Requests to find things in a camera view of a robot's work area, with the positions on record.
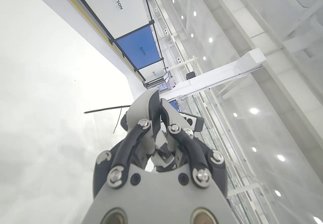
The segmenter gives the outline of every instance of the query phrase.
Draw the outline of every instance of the blue panel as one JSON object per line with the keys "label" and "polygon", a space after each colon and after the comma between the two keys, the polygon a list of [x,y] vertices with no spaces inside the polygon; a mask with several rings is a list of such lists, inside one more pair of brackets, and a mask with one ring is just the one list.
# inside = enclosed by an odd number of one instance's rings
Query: blue panel
{"label": "blue panel", "polygon": [[137,69],[160,60],[150,26],[117,40]]}
{"label": "blue panel", "polygon": [[177,107],[177,104],[176,104],[176,101],[173,100],[171,102],[169,102],[177,111],[179,111],[178,107]]}

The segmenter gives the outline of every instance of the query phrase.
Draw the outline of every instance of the ceiling light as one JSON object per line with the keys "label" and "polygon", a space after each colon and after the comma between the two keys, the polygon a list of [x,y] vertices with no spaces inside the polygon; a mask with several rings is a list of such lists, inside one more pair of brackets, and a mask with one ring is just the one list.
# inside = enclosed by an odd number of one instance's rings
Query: ceiling light
{"label": "ceiling light", "polygon": [[282,195],[280,194],[280,192],[278,192],[277,190],[275,190],[275,193],[277,196],[281,197]]}
{"label": "ceiling light", "polygon": [[251,112],[252,114],[257,114],[257,113],[259,112],[259,109],[251,108],[251,109],[250,109],[250,112]]}
{"label": "ceiling light", "polygon": [[318,217],[313,217],[317,224],[323,224],[323,221],[320,220]]}
{"label": "ceiling light", "polygon": [[280,161],[285,161],[285,157],[284,157],[284,156],[282,156],[282,155],[278,155],[277,157],[278,157],[278,159],[279,159]]}

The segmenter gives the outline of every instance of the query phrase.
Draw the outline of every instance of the yellow stripe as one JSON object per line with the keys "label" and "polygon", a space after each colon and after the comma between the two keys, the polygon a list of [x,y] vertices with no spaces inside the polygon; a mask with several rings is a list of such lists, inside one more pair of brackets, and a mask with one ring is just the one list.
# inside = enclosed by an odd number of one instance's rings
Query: yellow stripe
{"label": "yellow stripe", "polygon": [[75,7],[82,13],[82,15],[89,21],[89,23],[98,31],[98,33],[105,39],[105,41],[112,47],[114,52],[116,52],[119,57],[125,62],[125,64],[131,69],[131,71],[137,76],[137,78],[142,81],[141,77],[136,74],[133,70],[133,67],[122,57],[122,54],[117,50],[109,41],[109,39],[101,32],[101,30],[94,24],[94,22],[87,16],[87,14],[82,10],[82,8],[75,2],[75,0],[70,0]]}

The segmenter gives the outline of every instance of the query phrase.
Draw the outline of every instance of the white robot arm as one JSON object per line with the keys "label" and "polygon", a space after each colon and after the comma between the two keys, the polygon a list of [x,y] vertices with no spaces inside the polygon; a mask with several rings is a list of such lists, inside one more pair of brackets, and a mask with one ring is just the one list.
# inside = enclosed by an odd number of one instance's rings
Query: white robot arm
{"label": "white robot arm", "polygon": [[[121,120],[127,136],[97,157],[94,200],[82,224],[237,223],[223,155],[194,137],[201,118],[192,129],[182,115],[158,90],[134,101]],[[160,120],[167,144],[157,148]],[[144,170],[151,157],[158,173]]]}

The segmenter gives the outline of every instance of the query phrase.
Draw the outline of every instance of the black speaker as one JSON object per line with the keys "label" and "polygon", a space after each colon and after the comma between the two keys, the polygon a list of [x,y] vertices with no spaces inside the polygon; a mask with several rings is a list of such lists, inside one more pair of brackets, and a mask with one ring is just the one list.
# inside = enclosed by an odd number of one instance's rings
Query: black speaker
{"label": "black speaker", "polygon": [[195,72],[189,72],[186,74],[186,80],[196,77]]}

